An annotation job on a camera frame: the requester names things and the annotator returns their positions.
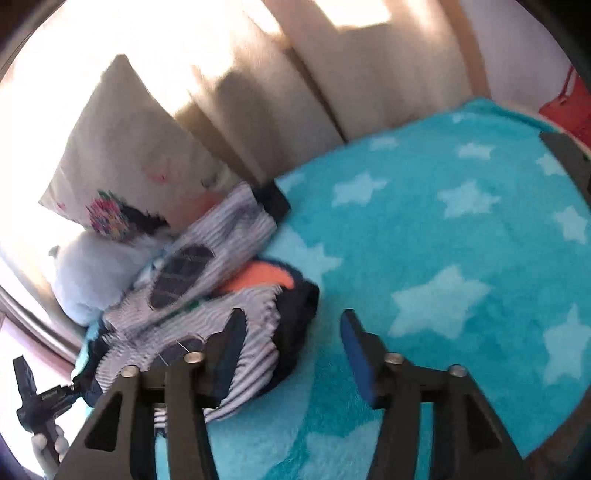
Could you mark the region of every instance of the turquoise blanket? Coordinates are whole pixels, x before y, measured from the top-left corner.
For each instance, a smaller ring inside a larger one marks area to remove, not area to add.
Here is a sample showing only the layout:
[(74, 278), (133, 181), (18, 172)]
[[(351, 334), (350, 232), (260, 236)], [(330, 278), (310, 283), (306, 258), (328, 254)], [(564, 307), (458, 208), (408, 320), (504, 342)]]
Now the turquoise blanket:
[(209, 425), (221, 480), (365, 477), (382, 413), (353, 382), (345, 308), (417, 365), (465, 365), (523, 455), (567, 417), (591, 379), (591, 216), (540, 131), (476, 100), (278, 181), (292, 212), (264, 256), (317, 283), (321, 305), (296, 372)]

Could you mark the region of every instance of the beige pillow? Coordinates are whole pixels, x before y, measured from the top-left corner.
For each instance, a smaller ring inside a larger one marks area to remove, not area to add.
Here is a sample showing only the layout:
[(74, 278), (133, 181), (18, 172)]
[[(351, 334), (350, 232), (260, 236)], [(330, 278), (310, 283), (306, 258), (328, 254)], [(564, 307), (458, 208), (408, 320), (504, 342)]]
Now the beige pillow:
[(182, 230), (238, 181), (119, 55), (82, 110), (39, 203), (122, 240), (166, 224)]

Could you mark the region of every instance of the pillow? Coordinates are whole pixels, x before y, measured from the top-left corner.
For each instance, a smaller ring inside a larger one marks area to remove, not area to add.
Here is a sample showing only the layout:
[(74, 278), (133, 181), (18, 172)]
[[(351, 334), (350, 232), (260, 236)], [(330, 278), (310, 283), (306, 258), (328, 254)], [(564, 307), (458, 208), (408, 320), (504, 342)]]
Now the pillow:
[(53, 293), (68, 317), (87, 326), (121, 301), (142, 269), (169, 242), (171, 238), (163, 235), (114, 242), (96, 232), (82, 232), (57, 253)]
[(40, 203), (122, 240), (167, 225), (182, 231), (238, 181), (119, 55), (82, 110)]

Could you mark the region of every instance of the red bag strap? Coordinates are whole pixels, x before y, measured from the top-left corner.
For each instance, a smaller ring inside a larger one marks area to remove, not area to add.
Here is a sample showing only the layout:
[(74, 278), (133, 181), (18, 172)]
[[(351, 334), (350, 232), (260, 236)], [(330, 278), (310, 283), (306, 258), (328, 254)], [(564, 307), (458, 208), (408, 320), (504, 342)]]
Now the red bag strap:
[(566, 81), (564, 82), (564, 86), (562, 87), (562, 91), (560, 92), (560, 95), (558, 96), (559, 98), (566, 96), (566, 90), (567, 90), (567, 88), (569, 88), (569, 82), (570, 82), (570, 78), (573, 75), (573, 72), (574, 72), (574, 67), (571, 65), (569, 67), (569, 73), (566, 76)]

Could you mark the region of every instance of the red bag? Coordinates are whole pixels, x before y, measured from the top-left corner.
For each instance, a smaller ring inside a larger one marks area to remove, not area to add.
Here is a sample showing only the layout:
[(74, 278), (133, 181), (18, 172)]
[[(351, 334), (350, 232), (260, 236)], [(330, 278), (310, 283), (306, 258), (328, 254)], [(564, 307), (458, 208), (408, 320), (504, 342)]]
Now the red bag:
[[(567, 95), (566, 90), (573, 73), (575, 75), (573, 93)], [(540, 114), (591, 147), (591, 95), (573, 66), (569, 68), (569, 74), (560, 95), (546, 103), (540, 109)]]

